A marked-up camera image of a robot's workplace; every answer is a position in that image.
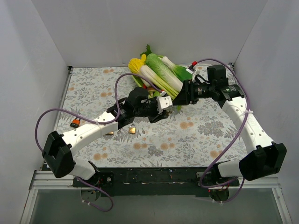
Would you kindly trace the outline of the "small brass padlock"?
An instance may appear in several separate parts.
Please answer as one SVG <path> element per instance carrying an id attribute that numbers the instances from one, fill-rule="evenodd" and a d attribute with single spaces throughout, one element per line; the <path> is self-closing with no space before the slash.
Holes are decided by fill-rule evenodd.
<path id="1" fill-rule="evenodd" d="M 128 128 L 128 133 L 130 134 L 135 134 L 136 133 L 136 126 L 135 124 L 131 124 L 130 127 Z"/>

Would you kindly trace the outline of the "orange black padlock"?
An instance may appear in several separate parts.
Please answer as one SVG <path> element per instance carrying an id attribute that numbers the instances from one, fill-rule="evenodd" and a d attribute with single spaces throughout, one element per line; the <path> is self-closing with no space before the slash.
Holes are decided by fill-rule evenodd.
<path id="1" fill-rule="evenodd" d="M 80 126 L 80 121 L 81 118 L 76 117 L 71 123 L 70 123 L 70 127 L 72 128 L 78 128 Z"/>

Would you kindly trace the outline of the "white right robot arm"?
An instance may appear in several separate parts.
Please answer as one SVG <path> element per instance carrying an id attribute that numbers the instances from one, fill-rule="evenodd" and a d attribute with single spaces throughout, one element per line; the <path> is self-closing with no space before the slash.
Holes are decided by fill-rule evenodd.
<path id="1" fill-rule="evenodd" d="M 185 80 L 173 105 L 196 104 L 199 99 L 211 98 L 238 128 L 236 136 L 242 138 L 247 151 L 240 161 L 214 163 L 209 169 L 212 182 L 220 186 L 230 178 L 243 177 L 252 181 L 278 173 L 287 152 L 284 144 L 276 143 L 260 126 L 247 108 L 248 101 L 241 88 L 228 83 L 225 66 L 209 66 L 207 78 L 202 82 Z"/>

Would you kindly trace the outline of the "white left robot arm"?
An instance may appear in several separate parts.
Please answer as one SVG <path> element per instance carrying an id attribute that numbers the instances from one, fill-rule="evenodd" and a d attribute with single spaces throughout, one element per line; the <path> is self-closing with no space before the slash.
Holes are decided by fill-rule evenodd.
<path id="1" fill-rule="evenodd" d="M 133 123 L 136 117 L 147 117 L 150 123 L 165 119 L 170 107 L 172 100 L 166 92 L 149 98 L 144 88 L 136 87 L 128 97 L 117 100 L 114 106 L 91 123 L 62 134 L 51 132 L 42 156 L 56 178 L 73 175 L 83 179 L 90 187 L 96 186 L 100 180 L 96 167 L 91 162 L 75 159 L 74 155 L 98 138 Z"/>

